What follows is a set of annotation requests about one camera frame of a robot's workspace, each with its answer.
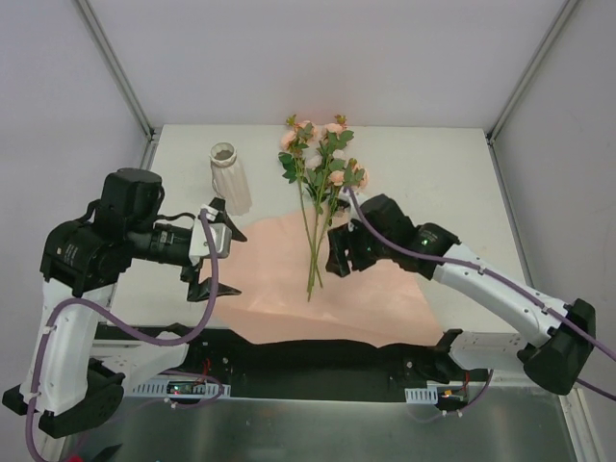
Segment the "peach wrapping paper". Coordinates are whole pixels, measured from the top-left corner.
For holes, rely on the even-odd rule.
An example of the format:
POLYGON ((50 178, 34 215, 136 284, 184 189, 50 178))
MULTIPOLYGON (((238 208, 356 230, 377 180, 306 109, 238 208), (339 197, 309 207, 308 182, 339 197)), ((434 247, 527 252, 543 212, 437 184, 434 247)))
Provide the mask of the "peach wrapping paper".
POLYGON ((389 261, 344 278, 323 272, 308 292, 304 215, 247 225, 218 264, 221 283, 239 295, 218 296, 209 326, 229 328, 252 344, 352 340, 374 347, 432 347, 443 329, 415 276, 389 261))

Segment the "pale pink rose stem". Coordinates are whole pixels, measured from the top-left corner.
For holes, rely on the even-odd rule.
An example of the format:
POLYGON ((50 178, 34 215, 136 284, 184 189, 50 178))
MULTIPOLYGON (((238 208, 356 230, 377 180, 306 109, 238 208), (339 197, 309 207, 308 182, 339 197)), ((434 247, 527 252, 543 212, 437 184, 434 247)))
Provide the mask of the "pale pink rose stem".
POLYGON ((328 227, 323 227, 323 216, 320 215, 315 208, 316 199, 316 173, 317 169, 327 163, 331 158, 347 160, 346 154, 342 149, 334 149, 329 153, 325 148, 319 148, 317 153, 310 157, 305 162, 305 191, 308 193, 314 211, 312 218, 311 230, 309 231, 310 250, 310 267, 307 282, 308 300, 312 299, 312 294, 316 286, 322 286, 321 271, 319 267, 319 257, 321 252, 321 244, 324 239, 325 231, 328 227))

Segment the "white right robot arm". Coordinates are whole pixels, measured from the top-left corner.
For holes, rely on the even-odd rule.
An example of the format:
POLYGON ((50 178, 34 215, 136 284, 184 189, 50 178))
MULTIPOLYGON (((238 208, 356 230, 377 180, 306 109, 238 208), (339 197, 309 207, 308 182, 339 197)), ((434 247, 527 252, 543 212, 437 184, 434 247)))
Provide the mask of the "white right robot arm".
POLYGON ((381 260, 436 281, 478 303, 512 332, 446 332, 433 355, 434 371, 452 380, 464 371, 523 372, 544 390, 571 392, 596 340, 596 310, 583 299, 567 303, 510 279, 435 223, 416 225, 394 199, 351 190, 337 203, 348 210, 343 225, 328 233, 327 271, 346 277, 381 260))

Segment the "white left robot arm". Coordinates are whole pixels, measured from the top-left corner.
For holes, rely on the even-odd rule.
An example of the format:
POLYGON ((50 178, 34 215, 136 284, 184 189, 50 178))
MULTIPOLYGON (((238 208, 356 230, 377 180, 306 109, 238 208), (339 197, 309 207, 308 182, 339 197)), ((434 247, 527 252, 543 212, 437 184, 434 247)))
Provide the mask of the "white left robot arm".
POLYGON ((130 356, 91 356, 98 324, 111 321, 119 277, 136 260, 177 267, 190 302, 213 308, 235 289, 216 275, 202 278, 204 263, 216 267, 243 233, 216 197, 192 216, 189 228, 161 214, 165 189, 160 175, 140 168, 110 173, 102 193, 79 218, 48 235, 41 259, 43 308, 37 347, 26 379, 6 391, 3 404, 23 416, 29 428, 59 439, 105 423, 123 396, 153 376, 175 367, 197 372, 203 351, 191 343, 205 327, 188 333, 178 326, 155 337, 124 321, 118 327, 138 341, 130 356))

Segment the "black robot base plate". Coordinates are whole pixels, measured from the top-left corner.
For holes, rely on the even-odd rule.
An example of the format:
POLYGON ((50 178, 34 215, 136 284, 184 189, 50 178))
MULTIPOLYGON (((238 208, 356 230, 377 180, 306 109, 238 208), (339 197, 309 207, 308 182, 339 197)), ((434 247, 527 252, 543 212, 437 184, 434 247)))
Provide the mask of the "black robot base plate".
POLYGON ((205 372, 229 386, 233 398, 403 402, 408 389, 430 382, 482 383, 483 369, 455 365, 445 348, 350 340, 252 344, 230 329, 203 330, 189 344, 181 372, 205 372))

